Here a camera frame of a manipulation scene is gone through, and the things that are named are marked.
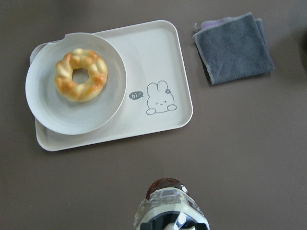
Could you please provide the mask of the glazed twisted donut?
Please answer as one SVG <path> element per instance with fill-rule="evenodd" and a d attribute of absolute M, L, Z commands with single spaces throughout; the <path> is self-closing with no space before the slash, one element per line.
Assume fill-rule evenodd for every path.
<path fill-rule="evenodd" d="M 67 53 L 55 66 L 54 79 L 58 92 L 72 102 L 95 98 L 107 81 L 104 60 L 92 50 L 77 48 Z"/>

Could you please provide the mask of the tea bottle carried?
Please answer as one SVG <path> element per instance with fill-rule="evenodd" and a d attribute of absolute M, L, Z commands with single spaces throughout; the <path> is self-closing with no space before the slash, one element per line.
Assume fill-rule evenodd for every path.
<path fill-rule="evenodd" d="M 151 184 L 135 214 L 136 230 L 209 230 L 209 222 L 179 180 Z"/>

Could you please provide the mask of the cream rabbit tray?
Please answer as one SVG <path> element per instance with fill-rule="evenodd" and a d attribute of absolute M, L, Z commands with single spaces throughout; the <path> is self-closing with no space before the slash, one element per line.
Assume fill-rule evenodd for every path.
<path fill-rule="evenodd" d="M 65 150 L 183 127 L 193 107 L 178 33 L 164 20 L 94 33 L 120 54 L 127 76 L 123 102 L 101 127 L 84 134 L 61 134 L 35 118 L 36 138 L 48 151 Z M 48 43 L 35 48 L 30 64 Z"/>

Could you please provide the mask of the white round plate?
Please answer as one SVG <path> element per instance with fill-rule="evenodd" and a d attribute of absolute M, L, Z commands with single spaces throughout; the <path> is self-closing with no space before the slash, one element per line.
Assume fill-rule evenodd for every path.
<path fill-rule="evenodd" d="M 56 89 L 55 65 L 76 48 L 95 51 L 106 63 L 107 82 L 88 102 L 70 102 Z M 119 110 L 127 86 L 127 76 L 119 52 L 106 40 L 93 34 L 67 34 L 50 42 L 32 61 L 25 82 L 27 103 L 35 118 L 48 129 L 67 135 L 93 131 L 106 124 Z"/>

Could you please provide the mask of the grey folded cloth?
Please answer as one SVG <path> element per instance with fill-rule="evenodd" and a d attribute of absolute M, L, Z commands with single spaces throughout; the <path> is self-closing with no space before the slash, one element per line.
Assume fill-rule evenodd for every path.
<path fill-rule="evenodd" d="M 261 18 L 252 13 L 204 21 L 193 36 L 211 84 L 274 70 Z"/>

